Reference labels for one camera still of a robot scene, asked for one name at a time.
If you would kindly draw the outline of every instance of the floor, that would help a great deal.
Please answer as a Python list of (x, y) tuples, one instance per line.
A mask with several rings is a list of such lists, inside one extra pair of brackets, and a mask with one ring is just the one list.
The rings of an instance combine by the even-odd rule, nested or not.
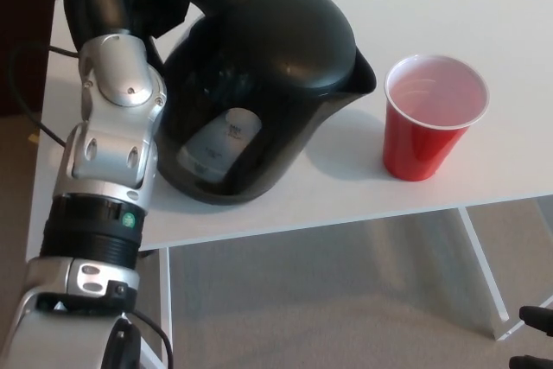
[[(23, 275), (33, 131), (0, 119), (0, 338)], [(511, 315), (553, 294), (552, 199), (469, 212)], [(458, 222), (445, 211), (172, 249), (176, 367), (507, 368), (513, 355), (553, 358), (553, 340), (529, 328), (491, 339)], [(138, 307), (158, 320), (157, 260), (139, 264)]]

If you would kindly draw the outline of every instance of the kettle lid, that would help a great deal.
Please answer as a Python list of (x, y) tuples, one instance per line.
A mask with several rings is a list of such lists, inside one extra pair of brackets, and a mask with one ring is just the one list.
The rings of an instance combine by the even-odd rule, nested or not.
[(221, 40), (243, 69), (285, 88), (337, 88), (355, 64), (353, 31), (331, 0), (247, 0), (223, 17)]

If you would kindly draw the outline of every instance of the cup rim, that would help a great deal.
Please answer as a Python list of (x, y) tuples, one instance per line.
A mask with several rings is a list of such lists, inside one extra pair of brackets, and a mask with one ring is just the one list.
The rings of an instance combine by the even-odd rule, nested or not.
[[(390, 96), (390, 88), (389, 88), (390, 77), (391, 77), (392, 73), (396, 69), (398, 69), (399, 67), (404, 65), (405, 62), (410, 61), (410, 60), (414, 60), (416, 58), (437, 58), (437, 59), (440, 59), (440, 60), (449, 60), (451, 62), (454, 62), (456, 64), (461, 64), (462, 66), (464, 66), (481, 83), (481, 86), (484, 89), (484, 93), (486, 95), (486, 103), (484, 104), (484, 107), (482, 108), (482, 111), (476, 117), (474, 117), (472, 120), (469, 120), (466, 123), (457, 124), (457, 125), (433, 125), (433, 124), (424, 123), (424, 122), (419, 121), (419, 120), (413, 118), (412, 116), (406, 114), (404, 111), (402, 111), (396, 105), (396, 103), (394, 102), (394, 100)], [(384, 91), (385, 91), (388, 103), (390, 103), (391, 106), (394, 107), (394, 109), (397, 112), (399, 112), (403, 117), (410, 120), (411, 123), (418, 124), (418, 125), (421, 125), (422, 127), (426, 127), (428, 129), (432, 129), (432, 130), (461, 130), (461, 129), (464, 129), (464, 128), (476, 123), (482, 117), (484, 117), (484, 114), (486, 114), (487, 109), (490, 105), (490, 92), (487, 88), (486, 82), (484, 81), (484, 79), (482, 78), (480, 73), (478, 71), (476, 71), (474, 68), (472, 68), (470, 65), (468, 65), (466, 62), (463, 62), (462, 60), (458, 60), (458, 59), (452, 58), (450, 56), (439, 55), (439, 54), (414, 54), (414, 55), (408, 56), (408, 57), (403, 58), (402, 60), (396, 62), (391, 67), (391, 69), (388, 71), (388, 73), (386, 74), (386, 78), (385, 78), (385, 82), (384, 82)]]

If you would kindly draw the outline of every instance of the dark wooden cabinet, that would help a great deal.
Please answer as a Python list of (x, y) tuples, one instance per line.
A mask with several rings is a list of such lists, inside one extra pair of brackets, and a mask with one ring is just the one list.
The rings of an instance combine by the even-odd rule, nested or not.
[[(7, 66), (10, 52), (25, 42), (48, 45), (54, 13), (54, 0), (2, 0), (0, 2), (0, 91), (3, 92), (0, 116), (20, 112), (8, 92)], [(48, 54), (22, 51), (16, 65), (16, 83), (29, 106), (42, 107)]]

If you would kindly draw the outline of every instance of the white table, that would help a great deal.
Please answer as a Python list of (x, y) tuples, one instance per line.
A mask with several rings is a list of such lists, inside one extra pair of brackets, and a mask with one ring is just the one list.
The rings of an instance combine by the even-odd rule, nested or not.
[[(497, 338), (505, 338), (511, 332), (504, 324), (509, 316), (465, 207), (553, 194), (553, 2), (334, 1), (378, 76), (377, 90), (330, 118), (281, 181), (248, 204), (205, 205), (158, 176), (142, 249), (164, 248), (162, 281), (167, 283), (170, 246), (458, 208), (467, 247), (474, 250), (475, 267), (488, 293), (490, 324)], [(199, 15), (192, 9), (183, 25), (157, 42), (163, 57)], [(51, 44), (73, 47), (60, 1)], [(390, 178), (380, 161), (383, 79), (396, 61), (414, 53), (449, 54), (470, 63), (492, 96), (487, 115), (462, 138), (439, 172), (418, 183)], [(79, 100), (77, 61), (50, 54), (44, 123), (66, 136), (79, 122)], [(40, 248), (60, 158), (61, 148), (41, 134), (28, 258)], [(170, 325), (167, 288), (163, 312)]]

